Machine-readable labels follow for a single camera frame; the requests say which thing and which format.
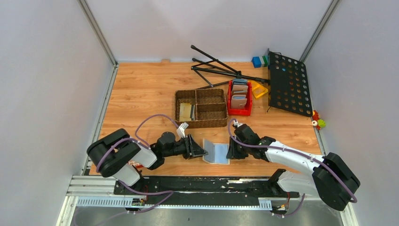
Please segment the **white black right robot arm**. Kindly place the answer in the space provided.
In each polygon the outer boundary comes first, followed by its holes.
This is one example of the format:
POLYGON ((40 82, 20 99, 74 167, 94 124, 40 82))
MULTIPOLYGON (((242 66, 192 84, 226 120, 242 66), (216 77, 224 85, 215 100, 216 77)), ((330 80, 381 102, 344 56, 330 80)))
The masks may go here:
POLYGON ((278 163, 295 169, 293 173, 278 169, 271 177, 269 191, 274 196, 285 192, 298 192, 319 197, 327 206, 343 211, 348 203, 357 203, 355 196, 360 181, 335 153, 311 154, 291 148, 280 141, 259 137, 248 125, 230 120, 229 158, 243 159, 249 155, 255 159, 278 163))

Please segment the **brown wicker divided basket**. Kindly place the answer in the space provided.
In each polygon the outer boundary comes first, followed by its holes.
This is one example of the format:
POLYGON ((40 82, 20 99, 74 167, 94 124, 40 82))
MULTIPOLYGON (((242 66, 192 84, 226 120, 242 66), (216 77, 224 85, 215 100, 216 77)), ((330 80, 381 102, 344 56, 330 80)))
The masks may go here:
POLYGON ((227 102, 223 89, 177 90, 175 92, 175 121, 179 121, 181 103, 191 103, 195 107, 195 120, 186 121, 188 128, 219 128, 227 125, 227 102))

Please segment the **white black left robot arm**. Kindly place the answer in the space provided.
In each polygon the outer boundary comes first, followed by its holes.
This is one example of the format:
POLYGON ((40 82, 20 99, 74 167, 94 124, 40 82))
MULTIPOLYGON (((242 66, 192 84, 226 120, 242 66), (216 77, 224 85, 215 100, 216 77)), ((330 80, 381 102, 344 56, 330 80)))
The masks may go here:
POLYGON ((191 135, 176 139, 174 133, 164 132, 155 143, 145 146, 125 129, 119 129, 87 148, 87 155, 96 166, 96 171, 104 178, 114 177, 122 181, 132 194, 143 191, 144 181, 136 167, 130 165, 131 161, 154 170, 164 164, 169 156, 181 155, 184 159, 192 159, 207 154, 191 135))

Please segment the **white card holder wallet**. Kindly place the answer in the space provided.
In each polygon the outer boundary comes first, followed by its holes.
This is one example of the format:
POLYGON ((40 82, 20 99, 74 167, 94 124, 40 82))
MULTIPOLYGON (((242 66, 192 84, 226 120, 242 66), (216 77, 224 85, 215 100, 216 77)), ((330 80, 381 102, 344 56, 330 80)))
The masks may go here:
POLYGON ((207 155, 202 156, 202 160, 209 164, 229 165, 230 159, 227 158, 229 144, 213 143, 203 139, 203 149, 207 155))

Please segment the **gold credit cards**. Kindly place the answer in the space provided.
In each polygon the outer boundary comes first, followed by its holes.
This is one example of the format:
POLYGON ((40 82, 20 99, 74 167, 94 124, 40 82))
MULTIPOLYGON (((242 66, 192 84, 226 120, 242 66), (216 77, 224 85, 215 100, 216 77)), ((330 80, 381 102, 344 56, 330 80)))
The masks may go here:
POLYGON ((181 103, 179 108, 179 121, 194 121, 195 120, 195 107, 191 103, 181 103))

